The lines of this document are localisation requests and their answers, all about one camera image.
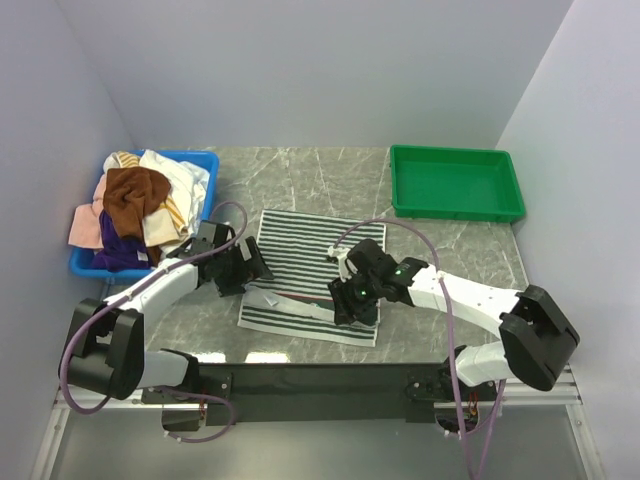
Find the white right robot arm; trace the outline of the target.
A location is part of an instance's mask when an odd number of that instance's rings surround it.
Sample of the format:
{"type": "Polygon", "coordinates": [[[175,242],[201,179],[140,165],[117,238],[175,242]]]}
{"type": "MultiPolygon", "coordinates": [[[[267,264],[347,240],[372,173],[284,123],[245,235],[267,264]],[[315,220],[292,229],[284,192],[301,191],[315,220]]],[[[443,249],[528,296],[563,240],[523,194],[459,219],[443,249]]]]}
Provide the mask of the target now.
{"type": "Polygon", "coordinates": [[[339,276],[328,285],[337,325],[376,322],[380,300],[450,313],[495,336],[465,347],[440,375],[443,393],[462,399],[475,386],[516,378],[538,391],[555,386],[580,337],[549,293],[490,287],[438,270],[416,258],[396,261],[372,239],[330,247],[339,276]]]}

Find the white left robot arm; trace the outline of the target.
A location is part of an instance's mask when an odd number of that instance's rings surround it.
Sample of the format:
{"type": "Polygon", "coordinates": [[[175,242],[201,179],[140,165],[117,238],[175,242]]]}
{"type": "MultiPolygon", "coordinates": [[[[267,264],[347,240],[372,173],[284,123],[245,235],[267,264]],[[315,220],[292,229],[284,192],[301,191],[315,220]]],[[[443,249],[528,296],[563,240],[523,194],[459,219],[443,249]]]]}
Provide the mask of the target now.
{"type": "Polygon", "coordinates": [[[199,361],[177,350],[148,350],[146,330],[205,284],[214,283],[228,297],[244,294],[252,281],[272,278],[256,238],[243,245],[237,240],[232,227],[204,221],[134,285],[104,300],[80,302],[61,357],[62,389],[75,386],[124,400],[138,389],[165,387],[177,401],[193,400],[203,388],[199,361]]]}

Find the green white striped towel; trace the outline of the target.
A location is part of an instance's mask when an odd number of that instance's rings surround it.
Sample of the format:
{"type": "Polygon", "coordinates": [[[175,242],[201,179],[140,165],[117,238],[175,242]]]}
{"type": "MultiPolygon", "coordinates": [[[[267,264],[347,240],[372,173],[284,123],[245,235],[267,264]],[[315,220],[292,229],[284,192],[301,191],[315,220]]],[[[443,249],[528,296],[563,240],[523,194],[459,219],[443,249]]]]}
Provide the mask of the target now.
{"type": "Polygon", "coordinates": [[[290,337],[372,348],[380,313],[373,324],[338,326],[327,285],[339,268],[327,259],[328,250],[353,219],[309,213],[265,210],[257,245],[273,274],[250,283],[240,308],[238,326],[290,337]]]}

